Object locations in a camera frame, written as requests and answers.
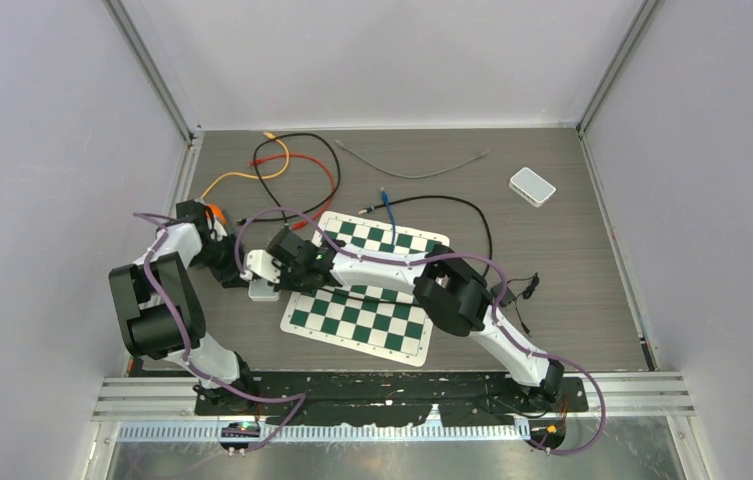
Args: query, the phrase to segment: table surface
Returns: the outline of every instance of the table surface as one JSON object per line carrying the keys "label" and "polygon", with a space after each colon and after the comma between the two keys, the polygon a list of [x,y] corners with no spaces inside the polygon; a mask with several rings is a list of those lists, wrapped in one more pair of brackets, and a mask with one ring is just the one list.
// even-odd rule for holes
{"label": "table surface", "polygon": [[[408,175],[445,168],[490,150],[484,159],[458,170],[422,180],[390,177],[336,148],[342,168],[341,186],[331,210],[357,215],[380,203],[379,187],[392,199],[422,194],[461,197],[478,205],[488,218],[494,260],[510,277],[538,272],[541,283],[529,300],[519,300],[520,313],[538,347],[595,370],[643,370],[646,363],[632,314],[615,264],[597,198],[576,132],[572,129],[469,130],[329,130],[368,160]],[[250,172],[247,166],[260,132],[205,134],[191,183],[199,197],[220,174]],[[291,138],[291,152],[314,155],[335,171],[328,150],[312,138]],[[262,155],[280,153],[267,145]],[[282,167],[284,159],[262,166],[262,174]],[[535,208],[509,189],[508,179],[530,167],[556,188]],[[285,206],[308,208],[329,193],[322,169],[303,159],[268,185]],[[273,205],[257,180],[223,180],[206,200],[234,218],[250,216]],[[394,207],[397,223],[444,234],[459,252],[487,253],[485,231],[471,208],[446,200],[420,200]],[[387,221],[384,209],[368,215]],[[256,224],[244,237],[247,250],[265,248],[280,223]],[[311,232],[302,231],[310,238]],[[401,363],[284,333],[279,324],[288,293],[275,303],[252,302],[245,289],[222,289],[207,271],[191,269],[191,280],[205,312],[208,331],[223,346],[237,351],[253,370],[413,370]],[[499,280],[492,271],[489,284]],[[507,315],[516,321],[514,309]],[[467,338],[441,331],[432,335],[424,370],[502,370],[502,365]]]}

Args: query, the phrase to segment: cable connector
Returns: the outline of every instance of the cable connector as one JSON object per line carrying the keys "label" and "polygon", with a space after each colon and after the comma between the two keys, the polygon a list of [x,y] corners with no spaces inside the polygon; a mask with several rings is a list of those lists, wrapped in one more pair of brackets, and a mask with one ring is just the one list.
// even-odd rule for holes
{"label": "cable connector", "polygon": [[[491,287],[491,293],[496,297],[500,294],[500,290],[502,290],[503,284],[498,283]],[[503,299],[500,300],[500,308],[505,308],[514,303],[515,300],[517,300],[517,296],[514,294],[514,292],[511,291],[511,289],[508,287],[508,284],[505,286],[506,292],[503,294]]]}

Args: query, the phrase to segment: white wall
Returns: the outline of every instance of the white wall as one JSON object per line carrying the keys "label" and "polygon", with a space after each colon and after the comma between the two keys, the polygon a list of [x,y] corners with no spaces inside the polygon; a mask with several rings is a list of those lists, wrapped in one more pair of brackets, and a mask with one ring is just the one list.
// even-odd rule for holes
{"label": "white wall", "polygon": [[667,1],[589,131],[719,478],[753,478],[753,2]]}
{"label": "white wall", "polygon": [[0,2],[0,478],[70,478],[182,142],[99,1]]}
{"label": "white wall", "polygon": [[127,0],[205,130],[573,125],[640,3]]}

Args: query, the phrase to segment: blue cable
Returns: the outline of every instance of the blue cable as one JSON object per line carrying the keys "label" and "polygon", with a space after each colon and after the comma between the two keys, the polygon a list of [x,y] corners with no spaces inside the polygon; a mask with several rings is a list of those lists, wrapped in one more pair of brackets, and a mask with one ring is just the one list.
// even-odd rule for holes
{"label": "blue cable", "polygon": [[397,220],[394,218],[394,212],[391,210],[391,201],[388,199],[388,192],[384,188],[379,189],[382,194],[382,202],[385,203],[385,210],[388,211],[388,217],[391,218],[391,231],[394,239],[391,241],[391,251],[397,246]]}

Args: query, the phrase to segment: red cable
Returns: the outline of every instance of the red cable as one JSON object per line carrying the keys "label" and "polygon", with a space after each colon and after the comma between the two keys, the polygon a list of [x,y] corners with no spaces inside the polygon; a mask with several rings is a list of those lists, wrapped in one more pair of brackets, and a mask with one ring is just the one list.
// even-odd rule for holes
{"label": "red cable", "polygon": [[[279,159],[279,158],[285,158],[285,156],[286,156],[286,154],[280,153],[278,155],[271,155],[269,157],[259,158],[259,159],[256,159],[254,162],[249,162],[249,166],[252,167],[253,165],[261,165],[262,163],[268,162],[270,160],[276,160],[276,159]],[[329,188],[330,188],[330,191],[332,191],[332,190],[335,189],[335,177],[332,175],[332,171],[329,170],[329,167],[327,167],[323,162],[321,162],[320,160],[317,160],[314,157],[310,157],[310,156],[304,155],[302,153],[292,153],[291,154],[291,158],[304,158],[306,160],[311,160],[312,162],[314,162],[317,165],[319,165],[320,168],[322,168],[323,171],[326,172],[326,175],[329,176]],[[334,199],[334,197],[330,198],[328,201],[326,201],[326,203],[324,203],[323,206],[320,207],[320,210],[317,210],[317,212],[314,214],[313,217],[311,217],[311,219],[316,222],[317,219],[320,218],[320,215],[322,215],[323,212],[325,212],[329,208],[329,205],[332,203],[333,199]],[[293,226],[293,229],[294,230],[299,230],[300,228],[303,228],[306,225],[307,224],[305,222],[299,222],[299,223],[297,223],[297,224],[295,224]]]}

